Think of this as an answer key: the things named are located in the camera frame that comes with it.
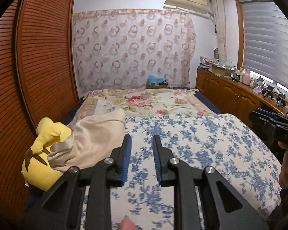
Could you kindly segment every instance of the white blanket with blue flowers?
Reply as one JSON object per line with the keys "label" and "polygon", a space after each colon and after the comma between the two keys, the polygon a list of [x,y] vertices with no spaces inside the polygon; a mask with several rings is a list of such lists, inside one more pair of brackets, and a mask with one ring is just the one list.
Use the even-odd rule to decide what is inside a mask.
{"label": "white blanket with blue flowers", "polygon": [[126,134],[132,136],[131,158],[125,186],[111,190],[113,228],[128,215],[138,230],[173,229],[173,188],[158,185],[151,149],[153,135],[159,135],[162,145],[190,166],[215,167],[262,217],[267,218],[277,206],[281,165],[267,146],[233,115],[129,117]]}

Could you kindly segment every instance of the beige wall-mounted air conditioner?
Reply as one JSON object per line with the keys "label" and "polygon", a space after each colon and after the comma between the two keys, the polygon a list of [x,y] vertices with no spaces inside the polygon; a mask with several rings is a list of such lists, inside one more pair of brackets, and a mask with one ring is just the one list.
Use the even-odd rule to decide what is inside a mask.
{"label": "beige wall-mounted air conditioner", "polygon": [[211,3],[208,0],[166,0],[164,4],[213,15]]}

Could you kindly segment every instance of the metal screw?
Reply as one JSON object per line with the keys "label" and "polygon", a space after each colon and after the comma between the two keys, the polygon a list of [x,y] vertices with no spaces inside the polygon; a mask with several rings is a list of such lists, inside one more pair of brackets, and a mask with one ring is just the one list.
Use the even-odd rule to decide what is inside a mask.
{"label": "metal screw", "polygon": [[105,164],[112,164],[114,162],[114,160],[113,160],[113,158],[108,157],[108,158],[104,159],[104,162],[105,162]]}
{"label": "metal screw", "polygon": [[171,158],[171,159],[170,159],[170,163],[171,163],[171,164],[175,164],[175,165],[176,165],[176,164],[178,164],[178,163],[179,163],[179,159],[178,159],[178,158],[176,158],[176,157],[174,157],[174,158]]}
{"label": "metal screw", "polygon": [[77,166],[72,166],[68,169],[69,173],[77,173],[79,171],[79,168]]}
{"label": "metal screw", "polygon": [[207,167],[207,168],[206,168],[206,171],[207,171],[209,174],[212,174],[212,173],[214,173],[215,169],[214,169],[214,167]]}

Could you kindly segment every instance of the brown closet door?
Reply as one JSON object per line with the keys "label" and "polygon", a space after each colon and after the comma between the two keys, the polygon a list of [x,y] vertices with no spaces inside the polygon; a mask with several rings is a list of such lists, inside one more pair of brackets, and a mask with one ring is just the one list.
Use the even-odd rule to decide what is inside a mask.
{"label": "brown closet door", "polygon": [[74,0],[24,0],[17,28],[20,84],[35,126],[61,121],[78,98],[71,55]]}
{"label": "brown closet door", "polygon": [[35,139],[18,89],[14,46],[19,3],[15,0],[0,19],[0,212],[14,222],[27,200],[21,169]]}

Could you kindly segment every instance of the window blind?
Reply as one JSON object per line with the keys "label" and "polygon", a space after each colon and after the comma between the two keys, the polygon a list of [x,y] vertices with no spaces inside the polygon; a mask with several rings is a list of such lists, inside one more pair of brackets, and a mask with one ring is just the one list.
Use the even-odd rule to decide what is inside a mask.
{"label": "window blind", "polygon": [[243,10],[243,67],[288,88],[288,20],[272,0],[239,0]]}

